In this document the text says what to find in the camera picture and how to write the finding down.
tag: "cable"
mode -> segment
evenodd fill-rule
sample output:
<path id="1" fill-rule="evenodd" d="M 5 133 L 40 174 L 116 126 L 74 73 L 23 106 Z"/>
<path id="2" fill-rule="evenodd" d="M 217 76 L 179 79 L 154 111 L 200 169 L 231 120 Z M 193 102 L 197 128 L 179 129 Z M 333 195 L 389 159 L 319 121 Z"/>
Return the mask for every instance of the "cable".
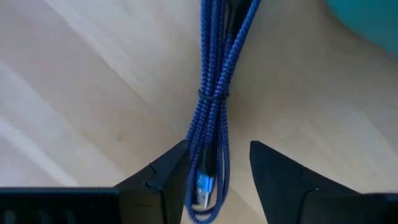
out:
<path id="1" fill-rule="evenodd" d="M 190 141 L 191 164 L 185 206 L 195 223 L 214 221 L 228 194 L 226 99 L 239 53 L 260 1 L 201 0 L 201 87 L 186 136 Z M 205 210 L 194 209 L 194 203 L 207 208 L 215 182 L 215 205 Z M 201 220 L 198 215 L 208 217 Z"/>

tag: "black device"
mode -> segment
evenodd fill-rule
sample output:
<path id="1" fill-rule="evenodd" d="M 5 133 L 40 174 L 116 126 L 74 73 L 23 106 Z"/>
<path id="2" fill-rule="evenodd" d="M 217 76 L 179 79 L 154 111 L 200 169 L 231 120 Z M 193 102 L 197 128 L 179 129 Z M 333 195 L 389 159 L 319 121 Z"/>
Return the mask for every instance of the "black device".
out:
<path id="1" fill-rule="evenodd" d="M 112 188 L 0 188 L 3 224 L 178 224 L 189 170 L 182 141 Z M 254 183 L 269 224 L 398 223 L 397 194 L 360 194 L 253 141 Z"/>

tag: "wooden surface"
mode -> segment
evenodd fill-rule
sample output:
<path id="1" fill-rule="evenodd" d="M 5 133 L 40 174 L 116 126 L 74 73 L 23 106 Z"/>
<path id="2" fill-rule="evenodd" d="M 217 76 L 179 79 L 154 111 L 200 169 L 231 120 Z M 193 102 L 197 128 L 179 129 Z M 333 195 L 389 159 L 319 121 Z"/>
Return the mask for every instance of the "wooden surface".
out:
<path id="1" fill-rule="evenodd" d="M 200 84 L 199 12 L 1 0 L 0 186 L 112 186 L 179 142 Z M 215 223 L 266 223 L 253 139 L 357 191 L 398 191 L 398 60 L 321 1 L 263 0 L 228 104 L 231 188 Z"/>

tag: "metal connector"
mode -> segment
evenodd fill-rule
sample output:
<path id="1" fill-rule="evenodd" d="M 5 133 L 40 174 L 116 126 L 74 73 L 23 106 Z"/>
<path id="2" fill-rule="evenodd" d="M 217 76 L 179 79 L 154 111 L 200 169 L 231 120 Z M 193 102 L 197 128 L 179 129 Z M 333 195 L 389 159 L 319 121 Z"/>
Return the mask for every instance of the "metal connector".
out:
<path id="1" fill-rule="evenodd" d="M 214 178 L 198 172 L 197 174 L 197 202 L 203 208 L 210 203 L 211 193 L 214 188 Z"/>

